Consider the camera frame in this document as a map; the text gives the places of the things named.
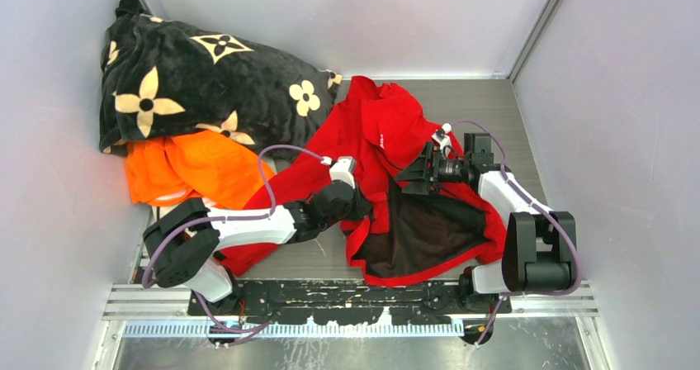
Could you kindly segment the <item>red zip jacket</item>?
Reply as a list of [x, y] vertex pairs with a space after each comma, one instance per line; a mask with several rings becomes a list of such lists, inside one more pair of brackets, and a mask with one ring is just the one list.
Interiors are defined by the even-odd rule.
[[272, 201], [304, 199], [329, 183], [319, 156], [349, 155], [373, 209], [362, 221], [344, 221], [345, 256], [373, 285], [399, 287], [434, 278], [477, 259], [501, 258], [506, 229], [494, 207], [464, 183], [448, 183], [437, 195], [408, 195], [396, 174], [431, 141], [438, 124], [420, 103], [395, 83], [352, 78], [336, 104], [290, 167], [272, 177], [243, 209]]

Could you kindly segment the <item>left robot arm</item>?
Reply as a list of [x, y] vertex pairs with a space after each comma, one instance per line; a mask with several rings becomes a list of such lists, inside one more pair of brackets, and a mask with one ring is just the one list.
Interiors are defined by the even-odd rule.
[[160, 216], [143, 233], [149, 263], [142, 284], [183, 285], [228, 315], [238, 309], [241, 294], [232, 272], [216, 260], [217, 253], [250, 244], [306, 242], [340, 221], [360, 221], [370, 213], [371, 203], [360, 189], [340, 180], [272, 211], [226, 210], [192, 198]]

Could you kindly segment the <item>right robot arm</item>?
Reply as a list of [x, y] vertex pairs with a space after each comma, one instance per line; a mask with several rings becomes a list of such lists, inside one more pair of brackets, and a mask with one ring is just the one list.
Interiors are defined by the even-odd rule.
[[580, 285], [575, 247], [575, 218], [553, 211], [519, 184], [504, 163], [494, 159], [497, 141], [488, 133], [467, 133], [463, 156], [452, 154], [444, 128], [396, 178], [409, 194], [437, 194], [448, 183], [465, 183], [491, 204], [506, 226], [503, 257], [468, 268], [458, 291], [471, 313], [490, 302], [490, 294], [565, 295]]

